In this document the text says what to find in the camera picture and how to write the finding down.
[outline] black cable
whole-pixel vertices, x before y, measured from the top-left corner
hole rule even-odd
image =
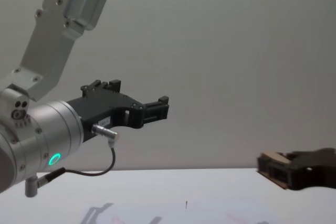
[[[96,176],[100,176],[100,175],[104,175],[106,173],[108,173],[110,170],[112,170],[112,168],[114,167],[114,164],[116,163],[116,153],[114,148],[111,148],[112,151],[112,164],[109,166],[109,168],[107,168],[106,170],[104,170],[103,172],[100,173],[83,173],[83,172],[79,172],[77,170],[68,170],[66,169],[65,172],[66,173],[74,173],[74,174],[78,174],[78,175],[83,175],[83,176],[90,176],[90,177],[96,177]]]

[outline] white wall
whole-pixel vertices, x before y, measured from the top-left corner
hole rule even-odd
[[[0,77],[19,63],[42,1],[0,0]],[[335,67],[335,0],[108,0],[43,101],[121,79],[141,102],[170,96],[171,110],[118,129],[117,169],[254,166],[267,149],[336,147]],[[106,147],[92,140],[65,165],[103,169]]]

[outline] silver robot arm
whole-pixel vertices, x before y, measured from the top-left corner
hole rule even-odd
[[[20,65],[0,81],[0,193],[66,158],[83,142],[79,115],[66,102],[29,108],[54,88],[73,44],[96,26],[106,0],[44,0]]]

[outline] green indicator ring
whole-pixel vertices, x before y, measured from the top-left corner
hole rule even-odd
[[[55,165],[60,159],[61,159],[60,153],[54,154],[49,160],[49,165]]]

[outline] cylindrical joint housing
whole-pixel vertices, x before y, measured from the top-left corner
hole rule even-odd
[[[28,110],[20,121],[0,122],[0,193],[75,152],[83,127],[74,109],[56,101]]]

